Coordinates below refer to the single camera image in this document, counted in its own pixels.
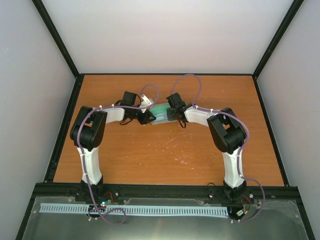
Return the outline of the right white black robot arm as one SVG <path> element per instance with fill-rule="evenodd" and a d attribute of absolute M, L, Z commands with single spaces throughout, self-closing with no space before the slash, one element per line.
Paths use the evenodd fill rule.
<path fill-rule="evenodd" d="M 234 202 L 244 193 L 247 182 L 243 174 L 242 151 L 249 137 L 248 129 L 233 110 L 207 109 L 186 104 L 176 92 L 168 96 L 171 115 L 185 128 L 187 123 L 209 128 L 216 148 L 222 153 L 224 163 L 223 192 L 227 201 Z"/>

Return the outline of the light blue cleaning cloth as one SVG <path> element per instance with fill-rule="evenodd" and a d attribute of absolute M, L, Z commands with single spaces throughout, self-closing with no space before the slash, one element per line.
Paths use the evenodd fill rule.
<path fill-rule="evenodd" d="M 166 113 L 160 113 L 160 114 L 157 114 L 155 115 L 156 117 L 156 120 L 152 121 L 151 123 L 154 124 L 154 125 L 157 125 L 157 124 L 165 124 L 165 123 L 168 123 L 169 120 L 168 120 L 168 116 Z"/>

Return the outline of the grey glasses case green lining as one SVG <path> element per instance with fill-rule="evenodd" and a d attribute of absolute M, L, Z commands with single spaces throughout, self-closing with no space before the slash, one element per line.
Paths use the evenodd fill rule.
<path fill-rule="evenodd" d="M 166 124 L 176 121 L 171 113 L 171 106 L 168 103 L 160 103 L 153 106 L 150 112 L 154 115 L 155 120 L 152 125 Z"/>

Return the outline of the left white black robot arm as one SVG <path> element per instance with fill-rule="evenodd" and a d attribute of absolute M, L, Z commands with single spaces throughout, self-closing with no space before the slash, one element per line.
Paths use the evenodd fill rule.
<path fill-rule="evenodd" d="M 110 106 L 82 106 L 70 130 L 70 139 L 79 152 L 82 178 L 81 187 L 92 201 L 103 198 L 103 176 L 99 165 L 99 146 L 109 123 L 124 124 L 127 119 L 146 125 L 156 119 L 150 109 L 155 102 L 145 96 L 126 91 L 121 100 Z"/>

